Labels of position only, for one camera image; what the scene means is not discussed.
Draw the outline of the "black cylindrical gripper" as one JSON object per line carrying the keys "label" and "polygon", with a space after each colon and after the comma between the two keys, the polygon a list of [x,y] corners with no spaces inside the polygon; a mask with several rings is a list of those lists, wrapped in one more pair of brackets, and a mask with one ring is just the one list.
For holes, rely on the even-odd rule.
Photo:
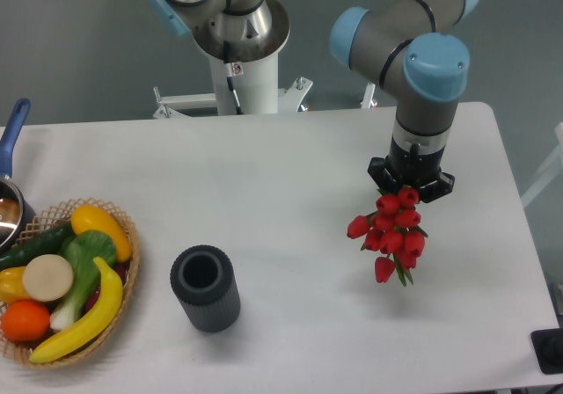
{"label": "black cylindrical gripper", "polygon": [[455,177],[441,171],[447,140],[448,131],[416,135],[407,130],[394,130],[388,161],[372,157],[368,174],[384,191],[398,191],[400,186],[419,187],[422,202],[436,201],[450,194],[455,185]]}

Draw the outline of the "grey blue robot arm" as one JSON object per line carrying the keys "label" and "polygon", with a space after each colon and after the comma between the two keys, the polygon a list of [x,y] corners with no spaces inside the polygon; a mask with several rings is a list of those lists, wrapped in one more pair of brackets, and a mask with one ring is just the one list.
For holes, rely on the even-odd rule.
{"label": "grey blue robot arm", "polygon": [[[278,54],[290,32],[276,0],[148,0],[172,33],[193,35],[208,57],[221,115],[278,113]],[[390,151],[368,172],[382,189],[414,187],[423,202],[449,194],[441,160],[470,68],[449,29],[479,0],[395,0],[374,13],[344,11],[329,48],[344,66],[397,100]]]}

